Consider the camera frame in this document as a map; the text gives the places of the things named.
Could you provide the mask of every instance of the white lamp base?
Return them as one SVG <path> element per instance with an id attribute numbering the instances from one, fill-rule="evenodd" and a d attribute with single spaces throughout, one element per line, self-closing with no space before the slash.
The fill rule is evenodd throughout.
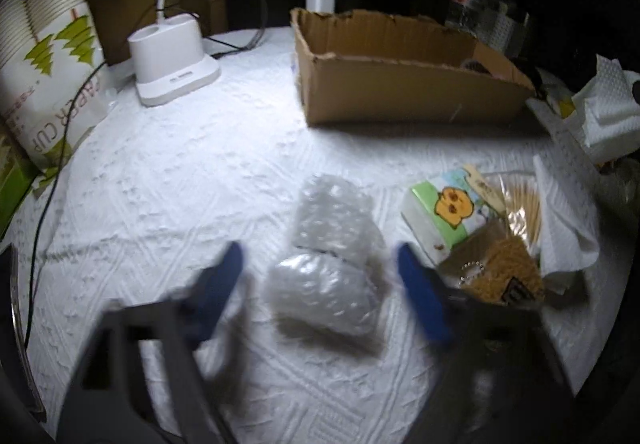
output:
<path id="1" fill-rule="evenodd" d="M 213 83 L 220 76 L 220 65 L 205 55 L 202 60 L 185 69 L 149 83 L 136 82 L 140 102 L 146 107 L 164 105 L 193 90 Z"/>
<path id="2" fill-rule="evenodd" d="M 204 53 L 197 21 L 183 14 L 147 26 L 129 36 L 140 102 L 153 107 L 169 103 L 214 82 L 217 60 Z"/>

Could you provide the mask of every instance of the white tablecloth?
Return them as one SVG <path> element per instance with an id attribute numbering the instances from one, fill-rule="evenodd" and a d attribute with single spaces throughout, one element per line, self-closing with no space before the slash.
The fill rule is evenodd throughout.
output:
<path id="1" fill-rule="evenodd" d="M 226 37 L 241 43 L 247 34 Z M 292 51 L 288 28 L 269 30 L 258 49 L 222 59 L 213 85 L 158 108 L 142 107 L 129 84 L 63 172 L 38 251 L 44 267 L 29 348 L 50 430 L 105 302 L 154 301 L 189 283 L 226 241 L 238 240 L 248 254 L 238 295 L 244 307 L 223 319 L 198 359 L 239 441 L 402 440 L 426 398 L 434 358 L 401 288 L 386 291 L 376 334 L 364 340 L 279 326 L 261 298 L 266 272 L 286 246 L 303 180 L 331 173 L 362 186 L 391 249 L 412 239 L 399 215 L 409 185 L 465 163 L 531 171 L 535 153 L 561 151 L 548 135 L 485 127 L 309 129 Z M 562 137 L 561 129 L 552 134 Z M 575 161 L 568 172 L 586 172 L 601 186 Z M 19 251 L 23 319 L 44 201 L 27 198 L 2 242 Z M 585 271 L 588 302 L 544 313 L 576 391 L 604 346 L 632 260 L 635 234 L 622 235 L 616 222 L 604 221 L 600 259 Z M 175 430 L 155 350 L 147 346 L 158 410 Z"/>

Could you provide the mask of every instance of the tissue pack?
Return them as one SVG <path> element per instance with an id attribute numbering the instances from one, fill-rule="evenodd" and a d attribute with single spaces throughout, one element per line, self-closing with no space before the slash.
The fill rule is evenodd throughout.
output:
<path id="1" fill-rule="evenodd" d="M 434 265 L 503 214 L 500 195 L 473 166 L 416 184 L 402 201 L 402 217 Z"/>

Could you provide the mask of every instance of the paper towel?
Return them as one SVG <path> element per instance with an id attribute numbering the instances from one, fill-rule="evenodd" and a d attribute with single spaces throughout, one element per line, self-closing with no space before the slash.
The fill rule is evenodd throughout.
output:
<path id="1" fill-rule="evenodd" d="M 594 264 L 600 253 L 597 211 L 584 190 L 561 179 L 540 156 L 533 158 L 540 194 L 540 271 L 548 289 L 562 294 L 575 271 Z"/>
<path id="2" fill-rule="evenodd" d="M 640 148 L 640 106 L 632 94 L 640 75 L 600 55 L 596 66 L 596 76 L 574 95 L 576 110 L 565 124 L 590 160 L 601 164 Z"/>

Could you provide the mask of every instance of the open cardboard box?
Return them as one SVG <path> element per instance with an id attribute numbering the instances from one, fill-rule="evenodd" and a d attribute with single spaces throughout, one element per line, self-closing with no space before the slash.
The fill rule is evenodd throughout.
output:
<path id="1" fill-rule="evenodd" d="M 507 123 L 534 94 L 503 55 L 431 18 L 294 9 L 291 26 L 309 125 Z M 470 58 L 491 75 L 460 68 Z"/>

